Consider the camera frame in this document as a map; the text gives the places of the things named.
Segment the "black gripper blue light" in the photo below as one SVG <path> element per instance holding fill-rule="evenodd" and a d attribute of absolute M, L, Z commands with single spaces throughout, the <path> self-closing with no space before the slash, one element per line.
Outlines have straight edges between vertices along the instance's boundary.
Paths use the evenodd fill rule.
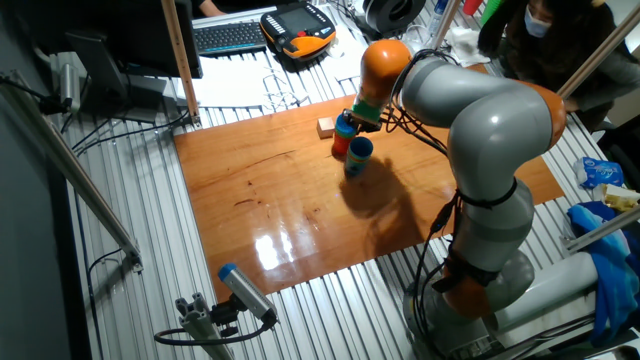
<path fill-rule="evenodd" d="M 379 121 L 371 121 L 349 109 L 344 109 L 341 116 L 343 121 L 351 126 L 357 134 L 378 132 L 382 127 Z"/>

